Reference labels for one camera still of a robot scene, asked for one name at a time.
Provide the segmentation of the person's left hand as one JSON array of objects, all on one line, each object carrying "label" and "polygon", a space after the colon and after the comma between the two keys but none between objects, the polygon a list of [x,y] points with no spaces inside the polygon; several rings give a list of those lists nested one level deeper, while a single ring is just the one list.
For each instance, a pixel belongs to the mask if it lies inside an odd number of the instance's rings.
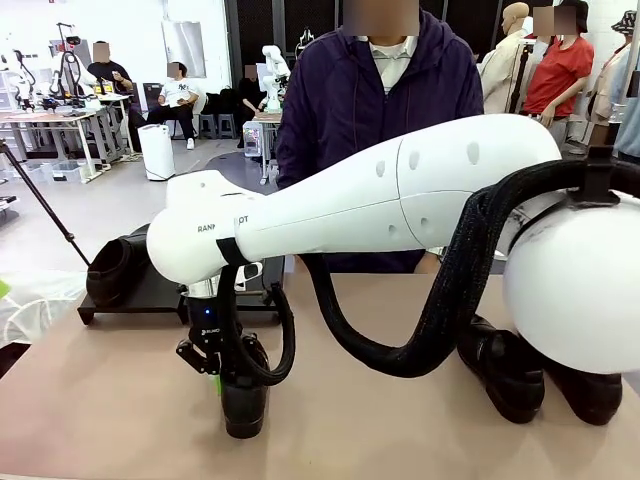
[{"label": "person's left hand", "polygon": [[442,263],[445,248],[434,248],[425,251],[425,254],[417,264],[415,274],[436,274]]}]

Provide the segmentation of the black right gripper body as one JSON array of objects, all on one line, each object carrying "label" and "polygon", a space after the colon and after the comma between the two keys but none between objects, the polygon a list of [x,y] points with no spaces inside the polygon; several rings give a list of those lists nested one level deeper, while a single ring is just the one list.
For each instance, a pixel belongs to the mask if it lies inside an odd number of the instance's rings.
[{"label": "black right gripper body", "polygon": [[186,301],[190,328],[187,340],[204,356],[221,353],[222,334],[216,298],[188,297]]}]

